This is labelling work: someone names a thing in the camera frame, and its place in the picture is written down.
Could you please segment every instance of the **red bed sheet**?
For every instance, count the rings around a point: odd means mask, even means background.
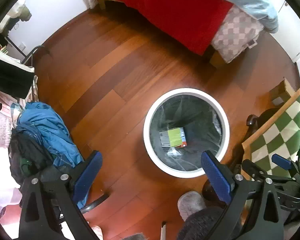
[[[156,27],[202,55],[232,3],[225,0],[119,0]]]

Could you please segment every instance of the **floor plank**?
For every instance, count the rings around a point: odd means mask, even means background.
[[[145,116],[162,94],[196,88],[213,96],[230,124],[230,142],[222,160],[247,131],[249,114],[272,107],[269,90],[283,77],[297,89],[298,72],[268,33],[258,45],[216,69],[153,27],[138,12],[110,2],[106,12],[80,15],[45,44],[51,56],[35,62],[39,98],[62,116],[82,155],[103,154],[103,166],[88,202],[103,192],[110,197],[84,216],[101,226],[105,240],[143,232],[160,239],[167,221],[167,240],[182,226],[177,200],[189,190],[201,191],[206,176],[172,177],[149,158],[143,143]]]

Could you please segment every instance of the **black trash bag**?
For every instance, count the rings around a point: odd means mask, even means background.
[[[160,132],[183,127],[187,146],[162,147]],[[222,129],[216,111],[206,101],[191,95],[168,99],[157,111],[150,124],[150,142],[158,158],[179,171],[201,168],[201,153],[216,154],[222,140]]]

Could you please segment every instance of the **checkered bedding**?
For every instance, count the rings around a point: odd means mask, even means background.
[[[223,20],[211,45],[217,50],[226,63],[231,62],[248,46],[256,45],[256,40],[264,26],[251,16],[232,6]]]
[[[273,154],[296,161],[300,147],[300,96],[272,126],[250,144],[251,159],[270,175],[290,177],[271,161]]]

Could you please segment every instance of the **cardboard box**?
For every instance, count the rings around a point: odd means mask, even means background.
[[[284,78],[279,85],[270,90],[271,100],[275,106],[282,106],[294,95],[294,93],[294,89],[286,78]]]

